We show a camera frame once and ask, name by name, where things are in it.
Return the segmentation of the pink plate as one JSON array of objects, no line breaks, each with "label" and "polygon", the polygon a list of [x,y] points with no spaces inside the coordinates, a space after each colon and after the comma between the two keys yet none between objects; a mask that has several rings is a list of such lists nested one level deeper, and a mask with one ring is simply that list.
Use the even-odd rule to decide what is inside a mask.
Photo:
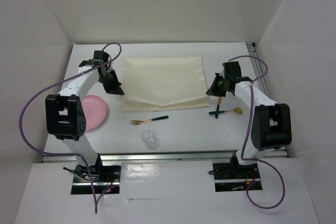
[{"label": "pink plate", "polygon": [[106,102],[97,95],[87,95],[82,101],[82,108],[86,118],[86,131],[97,128],[108,113]]}]

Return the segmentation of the cream cloth placemat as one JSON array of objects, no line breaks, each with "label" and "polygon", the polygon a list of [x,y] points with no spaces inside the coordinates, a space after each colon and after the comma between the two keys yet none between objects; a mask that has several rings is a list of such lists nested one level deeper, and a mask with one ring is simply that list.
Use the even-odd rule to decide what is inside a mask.
[{"label": "cream cloth placemat", "polygon": [[127,58],[123,112],[150,112],[210,106],[200,56]]}]

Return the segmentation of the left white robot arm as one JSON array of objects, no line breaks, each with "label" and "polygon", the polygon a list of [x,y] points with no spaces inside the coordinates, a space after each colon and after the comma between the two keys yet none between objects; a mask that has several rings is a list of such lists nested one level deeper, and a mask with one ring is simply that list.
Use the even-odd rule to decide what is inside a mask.
[{"label": "left white robot arm", "polygon": [[91,147],[85,135],[87,120],[82,100],[97,82],[103,85],[107,94],[124,95],[110,60],[108,53],[96,50],[92,59],[81,62],[77,77],[58,94],[50,94],[45,99],[48,133],[75,153],[76,169],[93,182],[103,177],[104,169],[100,155]]}]

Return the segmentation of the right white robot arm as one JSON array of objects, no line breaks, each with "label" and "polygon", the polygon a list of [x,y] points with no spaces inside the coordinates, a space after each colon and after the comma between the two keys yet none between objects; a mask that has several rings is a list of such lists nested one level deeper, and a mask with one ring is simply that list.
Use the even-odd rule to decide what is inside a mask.
[{"label": "right white robot arm", "polygon": [[214,82],[206,92],[219,98],[231,93],[249,108],[246,139],[242,148],[230,158],[229,172],[235,178],[242,177],[266,154],[292,142],[289,105],[268,98],[254,82],[242,76],[239,62],[225,62],[223,72],[215,74]]}]

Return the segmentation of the clear plastic cup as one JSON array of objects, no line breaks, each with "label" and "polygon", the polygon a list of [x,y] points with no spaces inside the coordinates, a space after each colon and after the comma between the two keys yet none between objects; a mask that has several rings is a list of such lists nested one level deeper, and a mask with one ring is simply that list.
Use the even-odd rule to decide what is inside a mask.
[{"label": "clear plastic cup", "polygon": [[151,131],[147,130],[142,133],[142,142],[146,145],[146,147],[150,150],[153,150],[157,146],[157,138],[156,134]]}]

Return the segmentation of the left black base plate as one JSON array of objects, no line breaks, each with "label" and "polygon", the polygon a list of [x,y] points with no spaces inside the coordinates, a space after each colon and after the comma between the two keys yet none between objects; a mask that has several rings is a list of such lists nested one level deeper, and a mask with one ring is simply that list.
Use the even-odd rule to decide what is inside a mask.
[{"label": "left black base plate", "polygon": [[[89,174],[81,167],[75,169],[63,167],[63,170],[73,174],[72,195],[92,194]],[[103,166],[101,174],[93,173],[92,180],[96,194],[119,194],[120,191],[121,165]]]}]

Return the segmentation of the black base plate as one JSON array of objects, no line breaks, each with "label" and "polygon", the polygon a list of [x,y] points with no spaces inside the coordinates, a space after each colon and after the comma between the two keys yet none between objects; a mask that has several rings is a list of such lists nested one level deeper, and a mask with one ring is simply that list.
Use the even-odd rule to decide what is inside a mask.
[{"label": "black base plate", "polygon": [[214,178],[215,191],[246,191],[262,190],[262,183],[257,164],[245,168],[233,169],[230,163],[213,163],[213,168],[208,172]]},{"label": "black base plate", "polygon": [[[72,195],[92,194],[89,174],[81,167],[75,169],[63,167],[63,170],[73,174]],[[92,180],[96,194],[119,194],[120,191],[121,165],[103,166],[101,174],[93,173]]]}]

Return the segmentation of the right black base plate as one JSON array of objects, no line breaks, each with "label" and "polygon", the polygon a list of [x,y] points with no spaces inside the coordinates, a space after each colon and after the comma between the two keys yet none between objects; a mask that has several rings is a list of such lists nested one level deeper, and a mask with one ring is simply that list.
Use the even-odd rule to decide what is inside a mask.
[{"label": "right black base plate", "polygon": [[262,190],[262,183],[257,164],[245,168],[233,169],[230,163],[213,163],[213,168],[208,172],[214,178],[215,191],[246,191]]}]

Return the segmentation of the aluminium front rail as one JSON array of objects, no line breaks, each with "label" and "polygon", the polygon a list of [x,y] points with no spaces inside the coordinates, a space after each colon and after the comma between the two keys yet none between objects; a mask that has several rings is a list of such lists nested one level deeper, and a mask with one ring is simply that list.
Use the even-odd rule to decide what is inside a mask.
[{"label": "aluminium front rail", "polygon": [[[174,152],[174,153],[126,153],[126,154],[100,154],[105,163],[123,161],[182,161],[197,159],[226,159],[230,158],[234,151],[208,151],[208,152]],[[288,157],[285,148],[272,151],[265,157]],[[47,157],[44,156],[42,163],[52,162],[74,162],[74,157]]]}]

